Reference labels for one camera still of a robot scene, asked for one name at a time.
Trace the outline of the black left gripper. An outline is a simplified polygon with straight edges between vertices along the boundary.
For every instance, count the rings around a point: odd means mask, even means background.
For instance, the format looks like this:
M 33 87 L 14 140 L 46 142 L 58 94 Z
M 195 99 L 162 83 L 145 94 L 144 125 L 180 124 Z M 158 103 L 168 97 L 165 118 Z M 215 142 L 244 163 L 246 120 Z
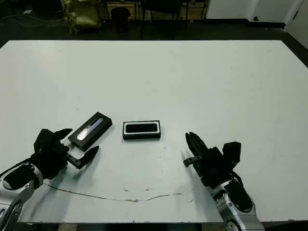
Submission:
M 54 142 L 34 143 L 33 165 L 38 168 L 44 179 L 53 179 L 58 173 L 71 163 L 77 169 L 81 169 L 96 156 L 99 146 L 87 150 L 81 159 L 76 159 L 68 153 L 69 147 L 61 141 L 72 132 L 72 128 L 64 128 L 54 132 Z

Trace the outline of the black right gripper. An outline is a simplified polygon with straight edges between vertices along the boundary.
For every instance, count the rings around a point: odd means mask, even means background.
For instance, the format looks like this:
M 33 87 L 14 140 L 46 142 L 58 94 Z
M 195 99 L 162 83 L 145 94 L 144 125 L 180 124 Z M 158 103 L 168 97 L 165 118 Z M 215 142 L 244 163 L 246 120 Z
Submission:
M 217 147 L 207 148 L 203 140 L 193 132 L 185 133 L 185 138 L 193 157 L 185 159 L 183 163 L 186 167 L 193 165 L 206 187 L 215 188 L 235 178 L 235 146 L 224 146 L 220 151 Z

